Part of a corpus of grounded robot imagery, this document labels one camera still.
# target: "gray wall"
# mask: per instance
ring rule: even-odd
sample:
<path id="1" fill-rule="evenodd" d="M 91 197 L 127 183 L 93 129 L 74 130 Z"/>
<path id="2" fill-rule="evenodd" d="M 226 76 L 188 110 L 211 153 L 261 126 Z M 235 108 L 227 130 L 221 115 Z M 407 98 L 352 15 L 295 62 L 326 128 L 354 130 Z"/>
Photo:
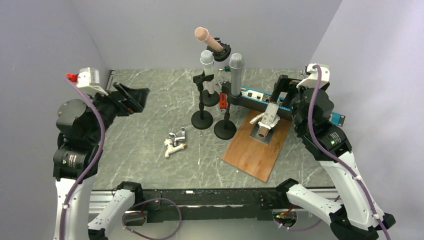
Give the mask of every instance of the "gray wall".
<path id="1" fill-rule="evenodd" d="M 392 239 L 423 239 L 424 2 L 344 0 L 312 62 L 331 66 L 330 98 Z"/>
<path id="2" fill-rule="evenodd" d="M 52 239 L 57 109 L 78 97 L 65 73 L 92 66 L 99 51 L 68 0 L 0 1 L 0 236 Z"/>
<path id="3" fill-rule="evenodd" d="M 206 45 L 194 36 L 199 26 L 241 53 L 246 68 L 302 68 L 342 2 L 72 1 L 112 69 L 200 68 Z"/>

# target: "black bracket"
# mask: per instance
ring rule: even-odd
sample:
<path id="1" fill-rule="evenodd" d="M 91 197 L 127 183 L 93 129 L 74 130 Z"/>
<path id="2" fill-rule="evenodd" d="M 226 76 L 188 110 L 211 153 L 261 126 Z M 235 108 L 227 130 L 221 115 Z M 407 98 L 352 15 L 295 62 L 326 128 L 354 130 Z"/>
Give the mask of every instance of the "black bracket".
<path id="1" fill-rule="evenodd" d="M 193 83 L 199 87 L 199 85 L 203 84 L 203 82 L 210 82 L 214 79 L 214 75 L 205 76 L 205 71 L 202 71 L 200 75 L 196 75 L 193 77 Z"/>
<path id="2" fill-rule="evenodd" d="M 110 92 L 109 94 L 110 99 L 119 106 L 118 117 L 143 112 L 150 92 L 148 88 L 133 89 L 119 82 L 115 82 L 113 87 L 120 93 Z"/>
<path id="3" fill-rule="evenodd" d="M 291 204 L 289 201 L 289 198 L 287 197 L 287 192 L 290 190 L 291 187 L 294 185 L 299 184 L 298 181 L 294 180 L 293 178 L 289 178 L 282 183 L 280 183 L 276 188 L 277 193 L 277 201 L 280 204 Z"/>
<path id="4" fill-rule="evenodd" d="M 106 229 L 101 228 L 100 230 L 89 229 L 88 230 L 88 238 L 90 240 L 108 240 L 105 236 Z"/>
<path id="5" fill-rule="evenodd" d="M 116 190 L 130 190 L 135 195 L 135 204 L 141 203 L 145 200 L 143 196 L 143 188 L 140 183 L 132 182 L 132 181 L 123 181 L 117 187 Z"/>
<path id="6" fill-rule="evenodd" d="M 144 197 L 146 198 L 146 200 L 160 198 L 161 196 L 162 196 L 161 192 L 157 190 L 148 191 L 144 194 Z M 147 211 L 157 211 L 161 209 L 161 200 L 148 202 L 146 204 L 145 209 Z"/>
<path id="7" fill-rule="evenodd" d="M 222 83 L 221 93 L 226 94 L 228 103 L 232 105 L 238 106 L 240 104 L 240 100 L 242 99 L 242 95 L 233 96 L 231 94 L 231 82 L 225 81 Z"/>
<path id="8" fill-rule="evenodd" d="M 280 204 L 278 199 L 274 195 L 270 195 L 268 192 L 261 192 L 257 199 L 259 209 L 261 210 L 272 210 L 275 208 L 282 208 L 285 204 Z"/>
<path id="9" fill-rule="evenodd" d="M 209 50 L 213 54 L 213 58 L 217 62 L 225 61 L 231 54 L 231 47 L 229 44 L 222 43 L 219 37 L 214 37 L 215 39 L 222 47 L 222 51 L 215 51 L 212 47 L 207 46 L 206 50 Z"/>

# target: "gray microphone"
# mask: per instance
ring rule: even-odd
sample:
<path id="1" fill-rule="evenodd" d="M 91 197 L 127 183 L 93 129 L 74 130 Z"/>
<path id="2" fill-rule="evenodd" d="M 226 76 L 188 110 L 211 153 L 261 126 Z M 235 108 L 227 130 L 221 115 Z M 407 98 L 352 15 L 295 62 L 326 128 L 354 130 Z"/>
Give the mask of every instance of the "gray microphone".
<path id="1" fill-rule="evenodd" d="M 242 94 L 242 71 L 245 60 L 240 53 L 234 53 L 229 58 L 228 65 L 231 69 L 231 95 L 239 97 Z"/>

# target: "faucet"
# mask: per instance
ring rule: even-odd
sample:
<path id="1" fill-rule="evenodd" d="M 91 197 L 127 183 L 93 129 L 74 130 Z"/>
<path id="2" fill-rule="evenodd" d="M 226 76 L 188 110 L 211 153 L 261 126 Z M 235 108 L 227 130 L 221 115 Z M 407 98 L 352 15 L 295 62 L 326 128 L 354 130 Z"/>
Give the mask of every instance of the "faucet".
<path id="1" fill-rule="evenodd" d="M 169 136 L 173 138 L 173 146 L 178 146 L 179 142 L 186 142 L 186 129 L 184 127 L 181 128 L 181 134 L 182 136 L 177 136 L 174 132 L 170 132 Z"/>
<path id="2" fill-rule="evenodd" d="M 173 141 L 170 138 L 167 138 L 163 142 L 163 144 L 165 144 L 165 146 L 167 148 L 166 152 L 165 152 L 165 158 L 167 158 L 167 159 L 170 157 L 170 154 L 173 154 L 173 153 L 175 153 L 175 152 L 177 152 L 181 149 L 185 149 L 187 147 L 187 144 L 185 144 L 185 143 L 178 145 L 178 146 L 174 146 Z"/>

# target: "wooden board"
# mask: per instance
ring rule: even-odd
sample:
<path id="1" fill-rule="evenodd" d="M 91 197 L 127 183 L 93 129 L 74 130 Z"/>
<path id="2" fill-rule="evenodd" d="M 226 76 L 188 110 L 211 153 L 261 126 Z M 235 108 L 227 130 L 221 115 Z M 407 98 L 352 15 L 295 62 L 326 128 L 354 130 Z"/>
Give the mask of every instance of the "wooden board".
<path id="1" fill-rule="evenodd" d="M 258 114 L 260 114 L 258 111 L 249 111 L 228 145 L 222 160 L 267 182 L 292 122 L 281 119 L 274 127 L 270 143 L 266 144 L 250 136 L 254 124 L 250 124 L 249 121 Z"/>

